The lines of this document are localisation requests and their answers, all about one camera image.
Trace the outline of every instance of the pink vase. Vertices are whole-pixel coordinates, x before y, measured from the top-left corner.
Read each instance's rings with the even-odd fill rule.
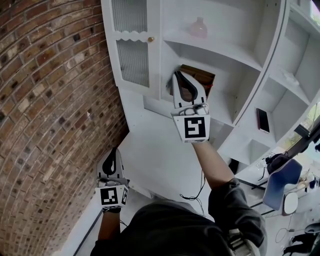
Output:
[[[189,27],[189,33],[191,36],[197,38],[207,38],[208,29],[204,24],[204,18],[198,17],[196,21]]]

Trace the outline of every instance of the cabinet door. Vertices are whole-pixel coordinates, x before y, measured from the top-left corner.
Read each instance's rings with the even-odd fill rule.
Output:
[[[103,0],[101,5],[116,85],[159,99],[161,1]]]

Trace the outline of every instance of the blue chair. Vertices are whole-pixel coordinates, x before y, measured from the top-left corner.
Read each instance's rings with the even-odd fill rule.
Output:
[[[297,184],[301,175],[301,171],[301,164],[294,159],[290,159],[279,169],[271,173],[266,185],[262,202],[251,206],[251,208],[265,204],[273,209],[263,213],[262,215],[280,210],[282,201],[284,199],[285,186],[287,184]]]

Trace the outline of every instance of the ribbed glass panel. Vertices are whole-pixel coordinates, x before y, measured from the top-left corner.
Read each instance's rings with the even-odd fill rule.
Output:
[[[116,41],[123,80],[149,87],[148,43]]]
[[[115,31],[147,32],[147,0],[112,0]]]

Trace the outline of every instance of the person's arm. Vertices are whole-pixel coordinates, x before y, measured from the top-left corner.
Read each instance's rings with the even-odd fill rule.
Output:
[[[228,165],[208,141],[192,145],[211,189],[235,178]]]
[[[120,212],[104,212],[98,240],[95,242],[90,256],[106,255],[106,250],[113,246],[113,239],[118,235],[120,235]]]
[[[267,232],[263,217],[247,204],[239,181],[209,142],[193,144],[205,178],[211,187],[208,212],[215,223],[228,234],[239,229],[245,239],[266,255]]]

